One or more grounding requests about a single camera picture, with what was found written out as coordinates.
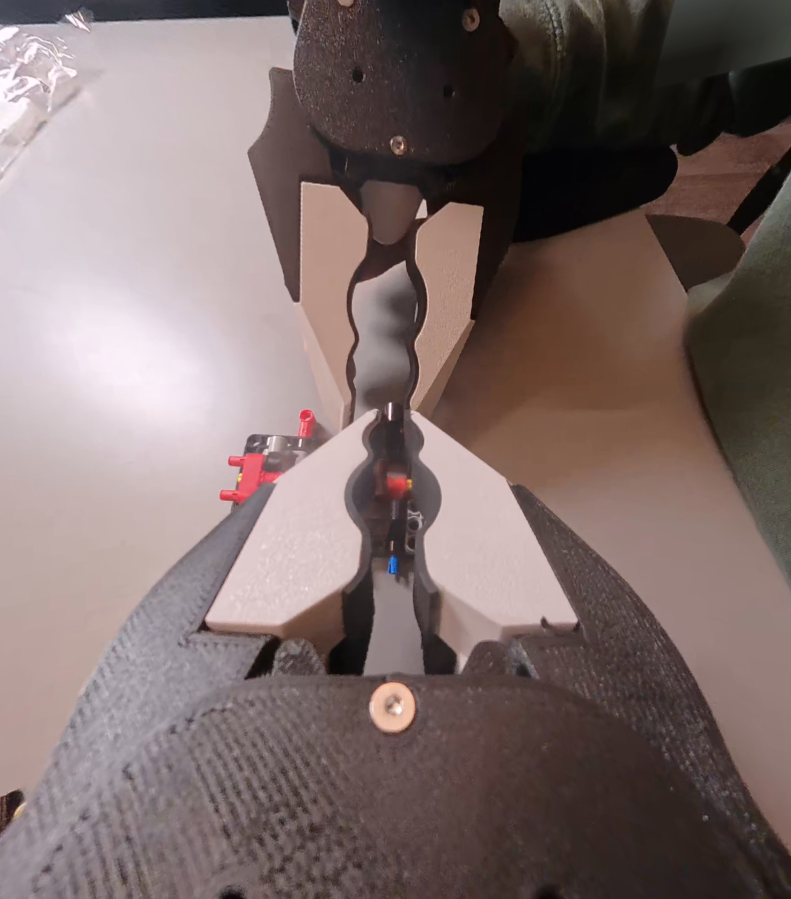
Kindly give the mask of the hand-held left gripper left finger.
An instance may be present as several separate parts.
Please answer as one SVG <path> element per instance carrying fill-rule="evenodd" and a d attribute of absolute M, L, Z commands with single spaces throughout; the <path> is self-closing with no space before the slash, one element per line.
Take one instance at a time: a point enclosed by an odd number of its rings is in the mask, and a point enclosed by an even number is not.
<path fill-rule="evenodd" d="M 347 486 L 367 463 L 367 412 L 283 474 L 204 623 L 219 634 L 303 638 L 328 656 L 345 638 L 344 596 L 363 570 L 363 535 Z"/>

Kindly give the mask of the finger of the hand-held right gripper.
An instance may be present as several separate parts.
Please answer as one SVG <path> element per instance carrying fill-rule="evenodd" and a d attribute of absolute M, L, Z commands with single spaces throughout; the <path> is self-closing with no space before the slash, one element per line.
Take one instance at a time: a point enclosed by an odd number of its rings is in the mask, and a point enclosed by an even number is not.
<path fill-rule="evenodd" d="M 424 311 L 413 343 L 415 385 L 410 406 L 430 414 L 469 339 L 483 207 L 450 202 L 416 231 L 413 262 Z"/>
<path fill-rule="evenodd" d="M 340 187 L 301 183 L 298 319 L 330 429 L 348 427 L 353 417 L 351 298 L 368 240 L 367 219 Z"/>

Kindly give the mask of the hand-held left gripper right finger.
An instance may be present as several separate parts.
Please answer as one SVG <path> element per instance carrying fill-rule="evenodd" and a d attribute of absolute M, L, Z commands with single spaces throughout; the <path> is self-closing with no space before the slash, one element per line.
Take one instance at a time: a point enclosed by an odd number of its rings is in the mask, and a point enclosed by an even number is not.
<path fill-rule="evenodd" d="M 405 423 L 415 539 L 413 601 L 425 671 L 454 671 L 484 642 L 579 619 L 512 485 L 417 412 Z"/>

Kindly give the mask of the black frame lego assembly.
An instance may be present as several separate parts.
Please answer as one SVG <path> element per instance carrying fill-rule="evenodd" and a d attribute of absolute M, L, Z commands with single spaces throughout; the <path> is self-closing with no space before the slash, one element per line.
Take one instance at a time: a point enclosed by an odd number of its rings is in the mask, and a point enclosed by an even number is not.
<path fill-rule="evenodd" d="M 228 458 L 236 480 L 233 488 L 220 492 L 220 500 L 235 511 L 322 452 L 323 463 L 343 462 L 345 472 L 312 472 L 308 484 L 332 488 L 334 511 L 348 513 L 359 528 L 360 549 L 368 555 L 359 571 L 379 563 L 390 579 L 407 584 L 415 573 L 419 534 L 425 524 L 419 501 L 420 468 L 409 442 L 411 415 L 410 407 L 398 402 L 375 410 L 373 421 L 356 435 L 359 460 L 350 462 L 342 435 L 333 434 L 317 420 L 313 409 L 304 408 L 293 433 L 249 435 L 242 452 Z M 331 443 L 334 449 L 325 453 Z"/>

